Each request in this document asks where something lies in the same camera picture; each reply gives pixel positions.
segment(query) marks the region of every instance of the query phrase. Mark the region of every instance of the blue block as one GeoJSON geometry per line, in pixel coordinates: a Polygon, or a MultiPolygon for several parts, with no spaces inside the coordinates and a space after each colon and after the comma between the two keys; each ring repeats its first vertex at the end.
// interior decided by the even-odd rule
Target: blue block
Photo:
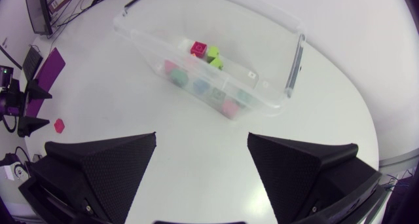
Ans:
{"type": "Polygon", "coordinates": [[[208,84],[206,81],[198,79],[194,82],[194,91],[195,93],[201,95],[203,94],[208,88],[210,87],[210,84],[208,84]]]}

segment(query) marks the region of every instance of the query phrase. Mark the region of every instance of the white table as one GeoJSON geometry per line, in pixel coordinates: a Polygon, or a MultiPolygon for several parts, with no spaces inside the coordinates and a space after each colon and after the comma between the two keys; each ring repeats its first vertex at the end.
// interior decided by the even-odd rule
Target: white table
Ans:
{"type": "MultiPolygon", "coordinates": [[[[56,40],[66,66],[50,90],[53,98],[38,114],[50,124],[25,139],[32,157],[45,155],[46,141],[77,143],[155,131],[157,148],[127,223],[276,223],[247,149],[249,132],[331,145],[356,143],[357,156],[378,168],[376,134],[365,102],[314,48],[304,49],[302,70],[283,114],[249,114],[231,121],[155,75],[134,45],[113,31],[113,17],[129,1],[104,1],[56,40]],[[62,134],[54,130],[58,118],[65,124],[62,134]]],[[[46,56],[51,42],[38,37],[34,45],[46,56]]],[[[24,84],[23,74],[20,79],[24,84]]]]}

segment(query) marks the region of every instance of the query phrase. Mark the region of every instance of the white wall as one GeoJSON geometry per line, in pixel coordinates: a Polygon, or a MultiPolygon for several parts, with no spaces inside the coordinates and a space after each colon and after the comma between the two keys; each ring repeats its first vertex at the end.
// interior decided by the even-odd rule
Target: white wall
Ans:
{"type": "Polygon", "coordinates": [[[308,42],[360,91],[380,160],[419,147],[419,36],[405,0],[263,0],[299,17],[308,42]]]}
{"type": "MultiPolygon", "coordinates": [[[[29,50],[29,44],[32,44],[36,35],[33,33],[29,16],[27,15],[25,0],[0,0],[0,45],[7,38],[3,46],[5,50],[22,65],[29,50]]],[[[14,67],[15,79],[19,79],[20,70],[0,52],[0,64],[14,67]]],[[[13,125],[13,120],[7,118],[9,125],[13,125]]],[[[26,144],[23,138],[19,138],[17,133],[10,134],[0,122],[0,159],[3,159],[5,153],[14,153],[16,146],[23,147],[26,150],[26,144]]],[[[25,198],[20,194],[18,186],[22,181],[11,181],[4,176],[0,177],[0,196],[7,205],[7,208],[13,215],[33,214],[25,198]]]]}
{"type": "MultiPolygon", "coordinates": [[[[36,38],[27,14],[26,0],[0,0],[0,45],[7,38],[5,50],[22,65],[36,38]]],[[[20,70],[0,52],[0,64],[14,67],[15,79],[20,76],[20,70]]]]}

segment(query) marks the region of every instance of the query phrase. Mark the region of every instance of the computer monitor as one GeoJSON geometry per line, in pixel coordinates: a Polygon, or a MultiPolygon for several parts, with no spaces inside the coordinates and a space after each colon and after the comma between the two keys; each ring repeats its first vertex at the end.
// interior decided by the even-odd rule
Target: computer monitor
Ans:
{"type": "Polygon", "coordinates": [[[47,142],[19,190],[46,223],[123,224],[155,147],[155,133],[47,142]]]}
{"type": "Polygon", "coordinates": [[[356,144],[249,134],[247,146],[278,223],[358,223],[384,193],[356,144]]]}
{"type": "Polygon", "coordinates": [[[33,32],[41,35],[52,35],[51,17],[46,0],[26,0],[26,7],[33,32]]]}

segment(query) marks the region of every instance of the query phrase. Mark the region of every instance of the plastic bin handle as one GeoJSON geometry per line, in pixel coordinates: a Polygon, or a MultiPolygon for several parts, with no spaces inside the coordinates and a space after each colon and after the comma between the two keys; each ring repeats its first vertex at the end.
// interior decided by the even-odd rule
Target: plastic bin handle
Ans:
{"type": "Polygon", "coordinates": [[[237,5],[240,5],[244,8],[252,10],[265,18],[268,18],[279,25],[287,28],[292,32],[302,32],[305,33],[305,27],[302,25],[302,22],[292,14],[282,10],[279,7],[276,7],[272,4],[261,0],[226,0],[237,5]]]}

